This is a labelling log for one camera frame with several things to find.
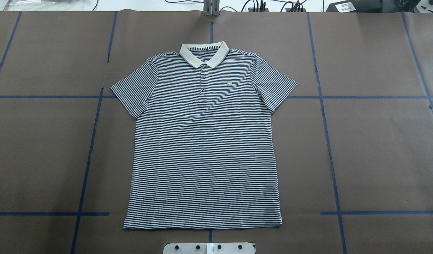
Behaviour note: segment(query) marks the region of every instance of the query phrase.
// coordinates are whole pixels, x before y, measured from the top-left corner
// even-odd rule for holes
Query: metal bracket
[[[256,254],[254,243],[166,244],[163,254]]]
[[[204,16],[220,16],[220,0],[204,0]]]

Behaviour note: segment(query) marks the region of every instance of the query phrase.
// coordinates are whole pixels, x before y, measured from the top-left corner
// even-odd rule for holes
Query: label sticker
[[[339,12],[349,12],[356,10],[352,2],[335,5]]]

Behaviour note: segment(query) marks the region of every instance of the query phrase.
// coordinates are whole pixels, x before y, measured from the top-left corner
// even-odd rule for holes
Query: navy and white stripes
[[[270,116],[296,82],[259,55],[220,49],[188,47],[197,68],[153,56],[111,87],[136,118],[125,228],[282,224]]]

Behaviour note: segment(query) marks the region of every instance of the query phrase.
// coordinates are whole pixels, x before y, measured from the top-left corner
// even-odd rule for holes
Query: black cable
[[[297,8],[297,3],[296,4],[292,4],[292,8],[290,8],[290,10],[288,12],[294,12],[295,8]]]
[[[303,11],[303,5],[297,1],[297,3],[289,10],[289,12],[302,12]]]
[[[288,4],[288,3],[291,3],[292,4],[292,8],[293,8],[293,3],[291,2],[291,1],[287,1],[284,5],[283,5],[283,7],[281,8],[281,11],[280,12],[282,12],[283,10],[284,10],[284,7],[286,6],[286,4]]]
[[[167,2],[167,3],[171,3],[171,4],[175,4],[175,3],[183,3],[183,2],[204,3],[204,2],[195,1],[195,0],[182,0],[182,1],[175,1],[175,2],[171,2],[171,1],[165,0],[165,2]]]
[[[293,3],[292,3],[292,7],[290,8],[290,10],[287,10],[287,8],[286,8],[287,12],[292,12],[293,10],[294,10]]]
[[[248,0],[248,1],[246,1],[245,2],[245,4],[243,5],[243,7],[242,7],[242,10],[241,11],[243,11],[244,10],[244,7],[246,6],[246,4],[249,2],[249,1],[251,1],[251,0]]]
[[[281,0],[272,0],[275,2],[281,2],[281,3],[288,3],[289,1],[281,1]]]
[[[224,9],[224,8],[231,8],[231,9],[233,9],[234,11],[236,11],[234,8],[232,8],[231,6],[224,6],[223,8],[221,8],[221,9]]]
[[[411,10],[412,10],[412,6],[413,6],[413,0],[411,0],[411,2],[410,2],[410,8],[408,9],[408,12],[411,12]]]
[[[96,1],[96,6],[94,6],[93,10],[94,11],[97,8],[97,5],[99,4],[99,0]]]

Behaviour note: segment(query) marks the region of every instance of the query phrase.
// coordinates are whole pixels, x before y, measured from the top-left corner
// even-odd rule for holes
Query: placket
[[[209,84],[209,66],[207,64],[202,64],[199,66],[200,76],[199,76],[199,98],[203,100],[207,94],[207,88]]]

